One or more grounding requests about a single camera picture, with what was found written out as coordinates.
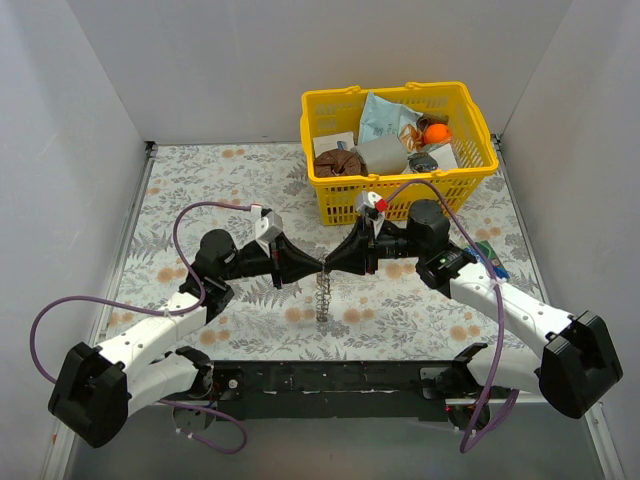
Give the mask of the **metal keyring disc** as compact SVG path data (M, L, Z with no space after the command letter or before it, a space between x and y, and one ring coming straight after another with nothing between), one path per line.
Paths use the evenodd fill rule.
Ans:
M322 269L316 277L316 320L324 323L328 320L331 302L331 278L330 273Z

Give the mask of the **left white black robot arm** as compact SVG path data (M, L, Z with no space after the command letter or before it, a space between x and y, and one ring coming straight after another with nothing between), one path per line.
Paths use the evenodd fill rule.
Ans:
M79 343L68 352L48 409L90 446L106 445L130 415L166 397L217 396L212 360L174 345L223 312L234 296L230 281L268 275L280 288L322 269L282 233L238 249L222 229L203 236L191 266L167 312L95 347Z

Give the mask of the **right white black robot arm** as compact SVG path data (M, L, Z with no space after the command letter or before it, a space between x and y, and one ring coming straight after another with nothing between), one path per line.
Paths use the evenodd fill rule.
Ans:
M416 259L427 287L502 322L528 347L524 359L498 369L497 385L540 393L561 414L579 419L621 380L621 363L599 315L575 316L493 280L492 268L450 240L449 219L437 202L413 202L403 228L386 220L386 203L373 192L356 205L354 226L326 257L326 269L365 275L382 259Z

